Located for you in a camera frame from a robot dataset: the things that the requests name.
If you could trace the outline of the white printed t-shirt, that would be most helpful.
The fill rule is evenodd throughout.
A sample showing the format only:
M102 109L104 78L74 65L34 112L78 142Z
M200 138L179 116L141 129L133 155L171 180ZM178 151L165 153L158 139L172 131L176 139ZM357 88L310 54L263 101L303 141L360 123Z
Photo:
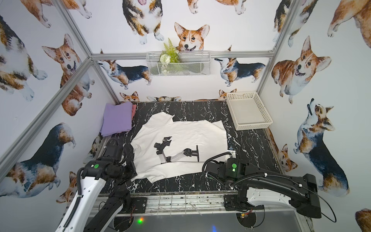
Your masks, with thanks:
M174 121L160 112L151 116L131 142L135 179L156 181L199 173L203 163L228 149L222 121Z

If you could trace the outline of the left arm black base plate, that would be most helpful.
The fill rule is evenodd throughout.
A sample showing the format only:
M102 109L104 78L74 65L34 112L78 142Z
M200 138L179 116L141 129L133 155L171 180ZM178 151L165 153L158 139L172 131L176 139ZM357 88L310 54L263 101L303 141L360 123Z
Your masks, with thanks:
M134 197L129 200L124 200L123 208L120 214L143 214L146 212L148 198Z

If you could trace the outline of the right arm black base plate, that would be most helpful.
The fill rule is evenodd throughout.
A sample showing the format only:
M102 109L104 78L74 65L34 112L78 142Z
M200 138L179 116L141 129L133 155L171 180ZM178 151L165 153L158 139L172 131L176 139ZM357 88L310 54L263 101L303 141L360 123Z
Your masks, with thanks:
M246 197L237 194L224 195L224 208L226 211L249 212L250 210L263 210L264 206L253 206Z

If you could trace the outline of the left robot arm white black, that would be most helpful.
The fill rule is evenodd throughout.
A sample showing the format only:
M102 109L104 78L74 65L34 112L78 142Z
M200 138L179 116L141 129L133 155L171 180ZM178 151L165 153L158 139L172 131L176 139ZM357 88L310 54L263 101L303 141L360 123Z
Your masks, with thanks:
M76 195L56 230L103 232L121 210L131 211L131 197L125 183L137 175L133 158L131 144L121 146L116 139L110 139L101 157L78 170ZM102 209L88 220L101 190L110 179L117 183L116 187Z

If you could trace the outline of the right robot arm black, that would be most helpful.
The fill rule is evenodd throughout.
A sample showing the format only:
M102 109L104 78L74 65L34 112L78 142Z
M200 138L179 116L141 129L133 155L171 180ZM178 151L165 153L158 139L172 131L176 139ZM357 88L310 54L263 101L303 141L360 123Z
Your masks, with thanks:
M227 197L227 211L247 212L258 206L287 206L309 218L321 218L315 176L292 177L259 168L224 152L207 159L202 172L237 195Z

